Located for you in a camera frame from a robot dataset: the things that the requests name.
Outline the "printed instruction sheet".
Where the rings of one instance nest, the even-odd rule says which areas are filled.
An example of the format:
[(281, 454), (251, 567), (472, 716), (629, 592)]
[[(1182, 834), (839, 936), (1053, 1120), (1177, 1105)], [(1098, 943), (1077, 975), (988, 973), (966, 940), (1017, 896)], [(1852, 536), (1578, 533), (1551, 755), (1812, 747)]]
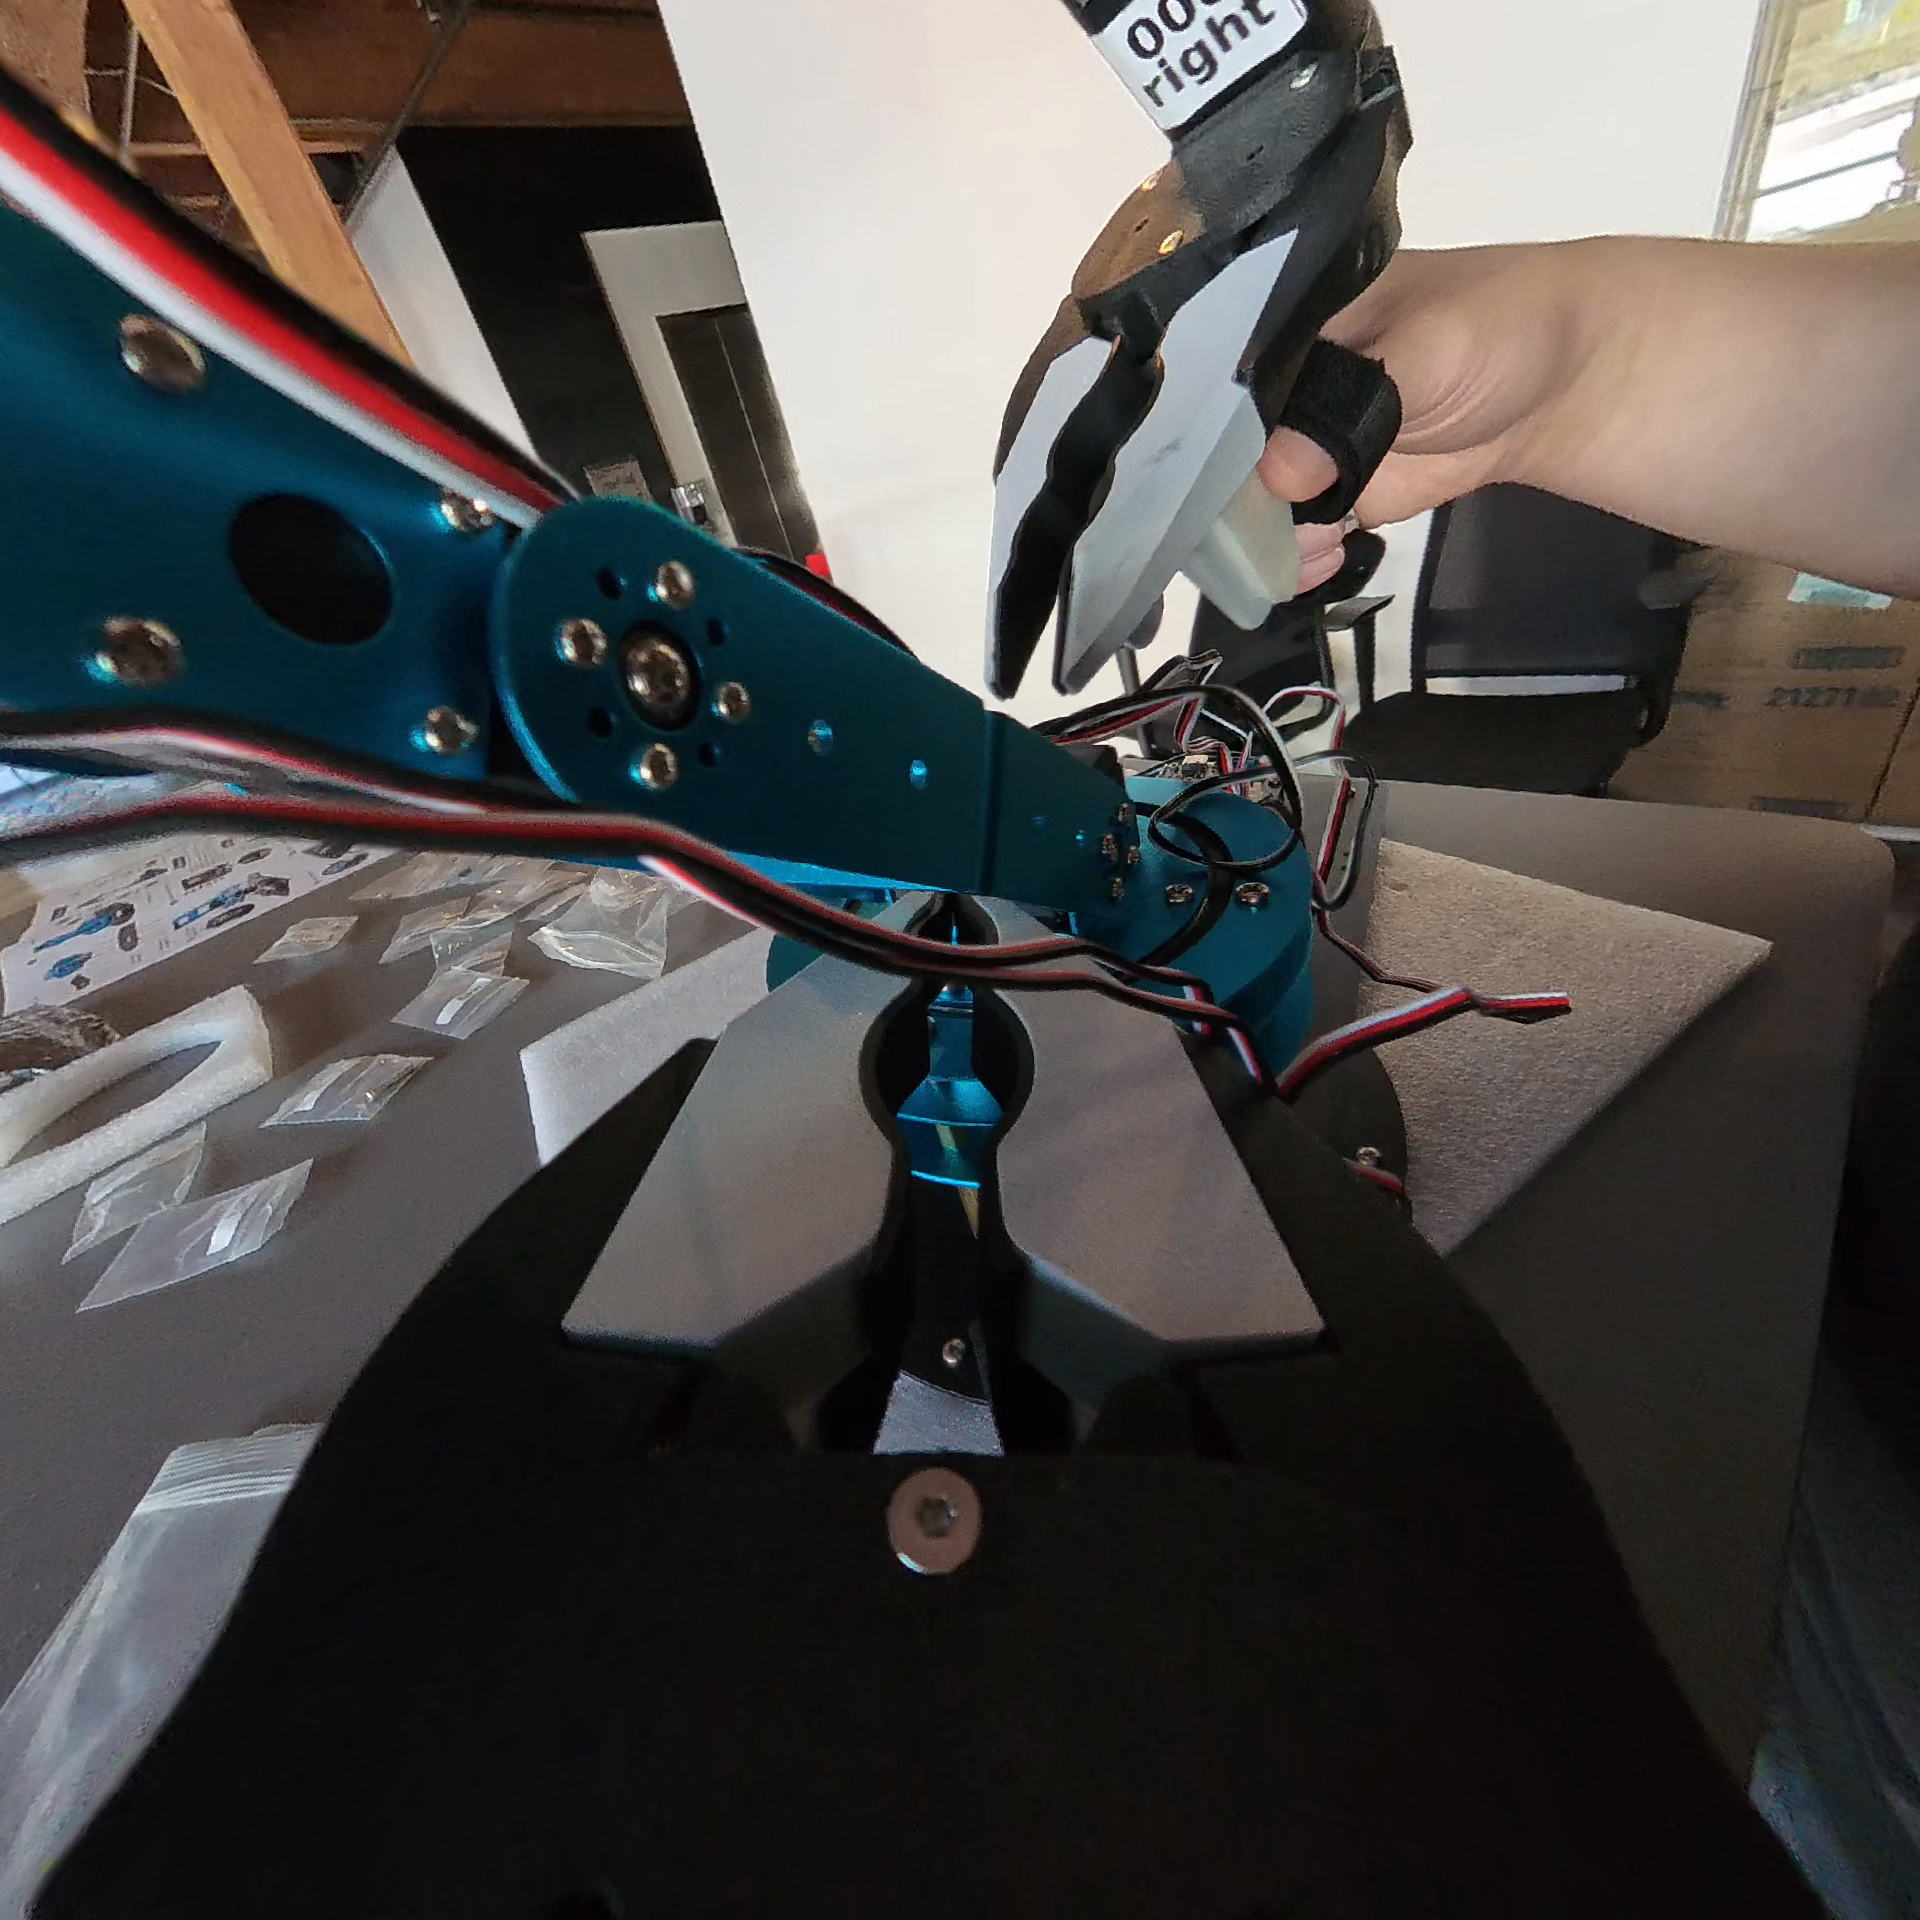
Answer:
[(2, 954), (5, 1013), (75, 1003), (386, 858), (391, 850), (335, 837), (142, 845), (115, 872), (36, 900)]

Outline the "thick wooden support post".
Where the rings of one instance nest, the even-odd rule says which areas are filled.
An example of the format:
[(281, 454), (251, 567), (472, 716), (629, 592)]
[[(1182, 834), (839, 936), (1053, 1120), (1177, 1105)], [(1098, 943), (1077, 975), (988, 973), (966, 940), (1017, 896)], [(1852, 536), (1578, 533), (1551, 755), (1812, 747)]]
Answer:
[(300, 136), (229, 3), (129, 3), (126, 13), (230, 191), (267, 268), (401, 366), (408, 352)]

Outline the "robot control circuit board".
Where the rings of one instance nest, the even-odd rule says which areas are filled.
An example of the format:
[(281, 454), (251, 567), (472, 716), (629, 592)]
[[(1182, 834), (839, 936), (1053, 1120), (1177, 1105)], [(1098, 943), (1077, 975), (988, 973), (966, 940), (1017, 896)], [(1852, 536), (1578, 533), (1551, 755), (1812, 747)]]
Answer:
[(1161, 782), (1177, 787), (1210, 784), (1214, 791), (1240, 796), (1261, 806), (1284, 802), (1284, 781), (1261, 757), (1235, 755), (1224, 741), (1203, 741), (1183, 757), (1121, 757), (1127, 782)]

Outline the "pile of small plastic bags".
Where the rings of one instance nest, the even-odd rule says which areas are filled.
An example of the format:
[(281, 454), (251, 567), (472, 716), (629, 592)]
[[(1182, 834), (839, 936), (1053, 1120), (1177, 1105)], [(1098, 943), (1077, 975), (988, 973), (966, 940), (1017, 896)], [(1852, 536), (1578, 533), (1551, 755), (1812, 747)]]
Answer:
[[(435, 968), (394, 1022), (407, 1035), (444, 1042), (479, 1035), (528, 988), (509, 972), (522, 935), (560, 964), (654, 982), (666, 964), (668, 923), (688, 901), (687, 886), (644, 872), (592, 872), (524, 921), (491, 906), (438, 926), (418, 921), (407, 939)], [(364, 1129), (428, 1067), (431, 1057), (418, 1052), (337, 1058), (286, 1094), (264, 1128)], [(67, 1260), (109, 1242), (113, 1255), (80, 1300), (82, 1314), (145, 1302), (251, 1260), (282, 1234), (312, 1174), (312, 1163), (301, 1160), (216, 1193), (200, 1187), (204, 1159), (206, 1128), (196, 1120), (90, 1183)]]

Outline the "blue toy robot arm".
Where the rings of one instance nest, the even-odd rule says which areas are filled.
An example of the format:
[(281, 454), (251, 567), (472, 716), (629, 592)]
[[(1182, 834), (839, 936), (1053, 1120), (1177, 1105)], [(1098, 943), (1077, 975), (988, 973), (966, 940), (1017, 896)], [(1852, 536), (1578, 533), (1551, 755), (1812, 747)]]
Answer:
[(842, 959), (920, 984), (879, 1042), (908, 1184), (871, 1353), (644, 1361), (724, 1366), (803, 1423), (904, 1370), (878, 1318), (908, 1302), (895, 1268), (920, 1284), (957, 1254), (934, 1226), (957, 1187), (919, 1178), (914, 1128), (972, 1117), (941, 1168), (985, 1187), (972, 1300), (1012, 1302), (1017, 1355), (959, 1362), (981, 1411), (1010, 1415), (1021, 1374), (1093, 1407), (1277, 1361), (1021, 1357), (981, 988), (1071, 988), (1086, 959), (1093, 990), (1172, 1022), (1294, 1264), (1272, 1160), (1242, 1153), (1268, 1120), (1288, 1146), (1300, 1096), (1387, 1041), (1570, 1014), (1561, 993), (1448, 987), (1309, 1041), (1321, 872), (1293, 819), (1212, 782), (1124, 791), (1071, 753), (1117, 725), (1034, 733), (817, 575), (655, 506), (559, 497), (5, 76), (5, 758), (180, 762), (222, 787), (95, 834), (235, 821), (628, 862), (770, 932), (800, 973)]

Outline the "person's dark shirt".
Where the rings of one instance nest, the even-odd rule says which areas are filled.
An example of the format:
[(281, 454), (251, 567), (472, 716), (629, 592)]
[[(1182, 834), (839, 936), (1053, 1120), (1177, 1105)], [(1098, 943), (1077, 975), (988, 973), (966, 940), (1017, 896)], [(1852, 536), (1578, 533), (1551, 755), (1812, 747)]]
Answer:
[(1859, 1058), (1751, 1790), (1829, 1916), (1918, 1913), (1918, 932)]

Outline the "crumpled antistatic bag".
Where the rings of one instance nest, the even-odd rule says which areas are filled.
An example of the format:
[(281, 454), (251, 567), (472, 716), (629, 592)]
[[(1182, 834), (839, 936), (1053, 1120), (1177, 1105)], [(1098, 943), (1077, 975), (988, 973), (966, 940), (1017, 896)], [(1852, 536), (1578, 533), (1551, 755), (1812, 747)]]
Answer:
[(61, 1007), (2, 1016), (2, 1089), (58, 1071), (119, 1041), (105, 1020)]

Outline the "person's right forearm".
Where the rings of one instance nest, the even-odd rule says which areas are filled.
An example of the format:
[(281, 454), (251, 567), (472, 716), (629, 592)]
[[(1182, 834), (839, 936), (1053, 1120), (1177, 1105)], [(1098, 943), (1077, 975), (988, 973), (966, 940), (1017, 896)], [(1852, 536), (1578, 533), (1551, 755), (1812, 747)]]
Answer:
[(1913, 243), (1581, 242), (1537, 480), (1688, 541), (1918, 585)]

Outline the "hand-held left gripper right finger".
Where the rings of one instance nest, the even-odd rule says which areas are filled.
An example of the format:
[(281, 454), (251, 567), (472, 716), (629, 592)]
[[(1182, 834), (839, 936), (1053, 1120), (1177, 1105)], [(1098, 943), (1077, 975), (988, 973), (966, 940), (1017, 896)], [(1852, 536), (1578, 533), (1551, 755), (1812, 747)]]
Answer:
[(1284, 1357), (1323, 1318), (1177, 1026), (1093, 990), (977, 990), (988, 1205), (1021, 1357)]

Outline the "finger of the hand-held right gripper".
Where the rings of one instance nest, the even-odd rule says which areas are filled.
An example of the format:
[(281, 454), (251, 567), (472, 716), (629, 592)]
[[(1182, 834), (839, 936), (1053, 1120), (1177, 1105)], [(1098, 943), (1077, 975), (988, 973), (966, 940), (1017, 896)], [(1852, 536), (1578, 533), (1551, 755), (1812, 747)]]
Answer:
[(1298, 243), (1297, 230), (1240, 253), (1167, 325), (1160, 384), (1119, 446), (1071, 548), (1053, 687), (1082, 691), (1139, 633), (1152, 602), (1252, 476), (1265, 430), (1240, 360)]
[(1121, 447), (1161, 388), (1155, 350), (1102, 337), (1040, 350), (1007, 408), (994, 470), (985, 687), (1007, 700), (1069, 589), (1069, 564)]

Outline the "white foam frame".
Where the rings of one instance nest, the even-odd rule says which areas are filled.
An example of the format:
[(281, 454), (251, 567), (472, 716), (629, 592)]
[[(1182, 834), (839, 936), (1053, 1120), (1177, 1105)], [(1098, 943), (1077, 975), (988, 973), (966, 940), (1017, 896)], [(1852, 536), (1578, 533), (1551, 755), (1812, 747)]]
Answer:
[[(95, 1096), (183, 1052), (206, 1050), (196, 1070), (145, 1104), (57, 1147), (36, 1150), (50, 1125)], [(2, 1096), (2, 1224), (80, 1188), (162, 1146), (273, 1079), (273, 1042), (258, 1001), (232, 987), (142, 1033), (90, 1052)]]

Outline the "person's right hand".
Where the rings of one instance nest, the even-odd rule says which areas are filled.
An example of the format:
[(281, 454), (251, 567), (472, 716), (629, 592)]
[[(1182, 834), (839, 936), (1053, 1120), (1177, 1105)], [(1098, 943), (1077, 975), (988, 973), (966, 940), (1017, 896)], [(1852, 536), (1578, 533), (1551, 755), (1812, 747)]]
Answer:
[(1404, 398), (1400, 434), (1348, 526), (1371, 533), (1523, 473), (1584, 355), (1576, 291), (1557, 243), (1398, 253), (1323, 327)]

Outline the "large cardboard box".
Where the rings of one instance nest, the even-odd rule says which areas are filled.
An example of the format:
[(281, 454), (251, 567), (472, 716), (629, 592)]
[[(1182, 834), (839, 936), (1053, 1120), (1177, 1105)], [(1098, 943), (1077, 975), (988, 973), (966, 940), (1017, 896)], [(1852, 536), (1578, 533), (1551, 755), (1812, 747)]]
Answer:
[(1915, 700), (1918, 606), (1715, 555), (1667, 719), (1612, 799), (1864, 821)]

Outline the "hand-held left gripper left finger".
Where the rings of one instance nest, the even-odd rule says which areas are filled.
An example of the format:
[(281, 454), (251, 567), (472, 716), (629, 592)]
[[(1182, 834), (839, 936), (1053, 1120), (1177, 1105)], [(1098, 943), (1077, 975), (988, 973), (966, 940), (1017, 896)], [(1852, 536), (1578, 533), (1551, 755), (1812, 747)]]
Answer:
[(822, 959), (709, 1054), (563, 1332), (644, 1357), (866, 1357), (904, 1218), (879, 1042), (920, 984)]

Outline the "white foam sheet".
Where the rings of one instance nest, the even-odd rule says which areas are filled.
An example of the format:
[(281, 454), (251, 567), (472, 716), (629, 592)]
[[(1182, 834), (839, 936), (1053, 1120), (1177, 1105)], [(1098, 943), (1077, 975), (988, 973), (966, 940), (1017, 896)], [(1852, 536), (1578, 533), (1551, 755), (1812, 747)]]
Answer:
[[(1574, 1134), (1754, 973), (1771, 943), (1382, 842), (1364, 951), (1387, 973), (1492, 993), (1561, 990), (1570, 1014), (1461, 1016), (1382, 1064), (1410, 1140), (1417, 1230), (1448, 1255)], [(690, 1038), (767, 995), (770, 935), (742, 935), (526, 1048), (541, 1164)]]

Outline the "large clear plastic bag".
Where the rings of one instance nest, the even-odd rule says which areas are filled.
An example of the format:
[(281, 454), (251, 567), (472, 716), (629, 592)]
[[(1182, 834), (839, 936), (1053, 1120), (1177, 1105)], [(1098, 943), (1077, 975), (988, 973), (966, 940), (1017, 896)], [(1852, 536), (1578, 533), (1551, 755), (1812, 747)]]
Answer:
[(2, 1911), (36, 1885), (174, 1711), (322, 1430), (174, 1452), (2, 1711)]

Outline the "black office chair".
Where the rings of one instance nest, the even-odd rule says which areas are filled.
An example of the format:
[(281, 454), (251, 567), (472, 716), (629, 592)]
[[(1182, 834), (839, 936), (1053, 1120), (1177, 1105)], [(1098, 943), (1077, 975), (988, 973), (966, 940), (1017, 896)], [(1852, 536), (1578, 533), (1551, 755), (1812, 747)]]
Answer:
[(1501, 484), (1439, 506), (1413, 592), (1410, 687), (1359, 647), (1346, 749), (1385, 782), (1600, 797), (1667, 721), (1692, 604), (1715, 571), (1692, 541)]
[[(1372, 709), (1375, 620), (1392, 604), (1392, 596), (1359, 596), (1333, 606), (1317, 599), (1275, 606), (1254, 631), (1234, 625), (1210, 599), (1202, 598), (1194, 615), (1189, 659), (1218, 655), (1212, 687), (1234, 685), (1261, 709), (1279, 693), (1304, 685), (1333, 685), (1331, 635), (1350, 633), (1355, 667), (1362, 685), (1362, 709)], [(1392, 695), (1362, 719), (1350, 719), (1350, 737), (1372, 757), (1382, 749), (1387, 764), (1412, 749), (1419, 735), (1421, 703), (1412, 693)], [(1245, 725), (1234, 728), (1234, 712), (1218, 710), (1194, 721), (1189, 741), (1224, 739), (1245, 746)]]

